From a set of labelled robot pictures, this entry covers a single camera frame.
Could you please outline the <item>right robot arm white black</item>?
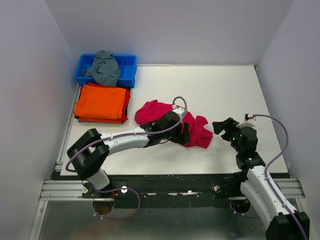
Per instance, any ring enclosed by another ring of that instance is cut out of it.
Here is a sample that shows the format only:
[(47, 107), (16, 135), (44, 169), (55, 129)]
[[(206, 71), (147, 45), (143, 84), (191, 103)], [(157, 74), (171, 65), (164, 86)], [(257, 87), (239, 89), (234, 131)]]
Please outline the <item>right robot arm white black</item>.
[(265, 227), (268, 240), (308, 240), (310, 219), (298, 211), (285, 197), (257, 152), (258, 137), (253, 121), (256, 115), (246, 115), (240, 123), (233, 118), (212, 123), (214, 133), (230, 142), (235, 150), (241, 178), (230, 183), (230, 191), (244, 195)]

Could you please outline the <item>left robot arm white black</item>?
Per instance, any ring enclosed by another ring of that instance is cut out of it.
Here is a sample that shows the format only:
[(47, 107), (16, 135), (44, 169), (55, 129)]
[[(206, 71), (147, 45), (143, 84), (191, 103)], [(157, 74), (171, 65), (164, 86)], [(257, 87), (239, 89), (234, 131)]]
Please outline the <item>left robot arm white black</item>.
[(187, 111), (182, 107), (165, 113), (159, 120), (140, 125), (121, 133), (99, 133), (87, 130), (68, 150), (69, 161), (65, 169), (75, 172), (80, 180), (87, 180), (93, 191), (101, 198), (111, 191), (111, 181), (102, 169), (105, 159), (115, 153), (129, 149), (142, 149), (168, 140), (185, 145), (190, 141), (189, 124), (183, 124)]

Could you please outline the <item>aluminium extrusion frame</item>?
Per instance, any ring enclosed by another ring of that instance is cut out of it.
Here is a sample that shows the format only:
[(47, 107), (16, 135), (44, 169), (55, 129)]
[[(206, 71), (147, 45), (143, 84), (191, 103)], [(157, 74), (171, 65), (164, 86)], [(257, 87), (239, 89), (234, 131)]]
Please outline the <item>aluminium extrusion frame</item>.
[[(83, 183), (77, 176), (62, 176), (62, 164), (55, 166), (51, 179), (46, 180), (43, 184), (40, 200), (51, 202), (71, 202), (83, 201), (95, 203), (92, 199), (83, 198)], [(112, 204), (107, 201), (98, 201), (97, 203)]]

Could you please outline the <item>blue plastic bin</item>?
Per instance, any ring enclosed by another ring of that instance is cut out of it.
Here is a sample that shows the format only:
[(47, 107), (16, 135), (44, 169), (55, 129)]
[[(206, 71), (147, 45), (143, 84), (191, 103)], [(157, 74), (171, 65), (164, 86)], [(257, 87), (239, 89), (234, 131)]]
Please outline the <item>blue plastic bin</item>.
[[(96, 84), (93, 77), (83, 76), (83, 70), (87, 70), (93, 65), (95, 56), (95, 53), (85, 53), (80, 56), (74, 73), (74, 78), (80, 86), (88, 83)], [(137, 72), (137, 56), (130, 54), (114, 54), (113, 57), (117, 61), (120, 69), (120, 76), (117, 83), (121, 86), (134, 88)]]

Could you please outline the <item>grey t shirt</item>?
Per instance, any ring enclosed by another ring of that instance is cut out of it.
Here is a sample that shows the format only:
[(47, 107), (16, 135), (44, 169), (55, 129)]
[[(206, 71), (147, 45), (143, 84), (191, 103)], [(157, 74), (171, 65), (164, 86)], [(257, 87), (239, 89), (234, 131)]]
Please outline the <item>grey t shirt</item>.
[(112, 52), (100, 50), (94, 56), (92, 66), (84, 69), (82, 75), (92, 77), (101, 86), (116, 87), (121, 70)]

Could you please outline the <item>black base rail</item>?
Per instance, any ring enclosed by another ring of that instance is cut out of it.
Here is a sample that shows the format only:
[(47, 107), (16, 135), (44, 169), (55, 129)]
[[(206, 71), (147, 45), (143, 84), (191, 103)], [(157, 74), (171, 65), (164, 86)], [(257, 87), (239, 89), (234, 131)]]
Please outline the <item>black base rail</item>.
[(228, 208), (246, 213), (251, 207), (240, 191), (247, 180), (243, 172), (226, 174), (110, 175), (110, 184), (101, 191), (83, 183), (82, 197), (95, 203), (106, 201), (116, 208)]

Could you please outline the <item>magenta t shirt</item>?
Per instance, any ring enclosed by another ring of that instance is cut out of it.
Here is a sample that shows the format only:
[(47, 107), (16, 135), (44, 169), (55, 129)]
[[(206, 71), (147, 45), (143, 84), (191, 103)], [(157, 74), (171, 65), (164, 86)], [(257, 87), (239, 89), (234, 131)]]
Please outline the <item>magenta t shirt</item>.
[[(158, 102), (157, 99), (147, 101), (136, 113), (134, 120), (138, 125), (147, 124), (159, 120), (164, 114), (174, 109), (172, 104)], [(190, 141), (184, 146), (201, 147), (207, 149), (213, 138), (213, 132), (207, 130), (205, 125), (208, 124), (204, 116), (197, 115), (194, 117), (190, 112), (184, 117), (183, 123), (189, 124)]]

